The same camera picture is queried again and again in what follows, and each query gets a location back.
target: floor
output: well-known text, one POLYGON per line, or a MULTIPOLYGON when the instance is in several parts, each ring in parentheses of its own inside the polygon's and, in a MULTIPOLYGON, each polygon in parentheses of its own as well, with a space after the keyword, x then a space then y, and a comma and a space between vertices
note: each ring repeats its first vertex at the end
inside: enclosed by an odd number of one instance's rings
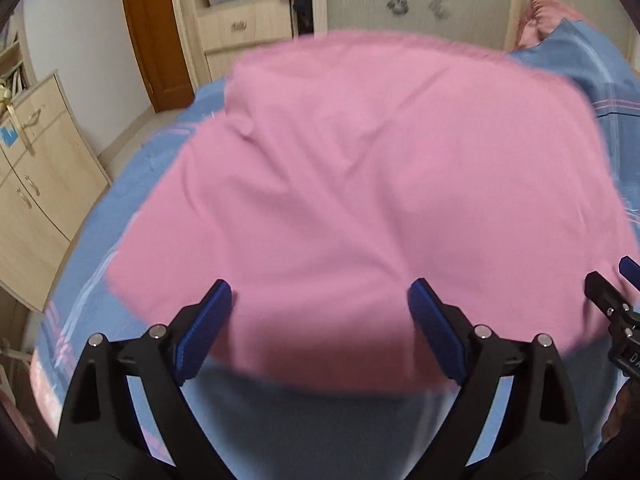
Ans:
POLYGON ((162 130, 173 123, 182 110, 168 110, 155 114, 149 119, 149 122, 140 128, 131 140, 124 145, 124 148, 113 157, 113 160, 104 168, 109 176, 114 179, 118 178, 122 171, 126 168, 131 157, 140 149, 142 144, 152 134, 162 130))

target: pillow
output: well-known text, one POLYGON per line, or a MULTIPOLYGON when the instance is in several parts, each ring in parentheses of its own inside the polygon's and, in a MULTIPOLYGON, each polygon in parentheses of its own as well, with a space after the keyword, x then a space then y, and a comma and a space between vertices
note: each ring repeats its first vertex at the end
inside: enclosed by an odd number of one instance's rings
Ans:
POLYGON ((561 351, 604 328, 585 301, 636 243, 590 105, 498 53, 344 32, 253 52, 110 264, 112 292, 169 323, 217 278, 213 354, 321 391, 444 378, 410 316, 420 277, 501 337, 561 351))

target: white wall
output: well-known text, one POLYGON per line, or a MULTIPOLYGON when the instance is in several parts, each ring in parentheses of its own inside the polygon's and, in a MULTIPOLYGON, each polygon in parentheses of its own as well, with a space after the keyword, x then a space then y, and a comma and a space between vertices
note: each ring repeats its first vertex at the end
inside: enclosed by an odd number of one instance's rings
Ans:
POLYGON ((151 106, 122 0, 24 0, 24 24, 36 78, 59 71, 97 154, 151 106))

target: blue gripper pad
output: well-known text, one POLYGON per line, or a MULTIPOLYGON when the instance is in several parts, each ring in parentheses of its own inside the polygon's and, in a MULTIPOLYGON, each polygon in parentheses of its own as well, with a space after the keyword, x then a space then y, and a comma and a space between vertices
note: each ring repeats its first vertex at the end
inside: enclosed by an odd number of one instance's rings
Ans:
POLYGON ((417 280, 409 289, 409 312, 420 327, 443 373, 462 386, 468 375, 465 366, 465 346, 458 339, 438 304, 440 300, 431 295, 417 280))
POLYGON ((202 300, 202 308, 190 329, 175 347, 174 379, 183 384, 193 379, 202 366, 220 329, 231 313, 231 287, 227 282, 202 300))
POLYGON ((631 285, 640 290, 640 266, 635 261, 625 256, 620 260, 618 270, 631 285))

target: wooden door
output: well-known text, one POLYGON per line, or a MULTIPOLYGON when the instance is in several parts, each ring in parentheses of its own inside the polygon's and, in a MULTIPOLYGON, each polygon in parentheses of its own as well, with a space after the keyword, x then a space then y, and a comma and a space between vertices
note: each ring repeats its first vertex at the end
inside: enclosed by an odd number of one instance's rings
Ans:
POLYGON ((186 108, 193 89, 172 0, 123 0, 129 35, 156 112, 186 108))
POLYGON ((30 198, 72 240, 107 179, 64 112, 14 166, 30 198))
POLYGON ((56 229, 14 173, 0 186, 0 282, 42 310, 69 241, 56 229))

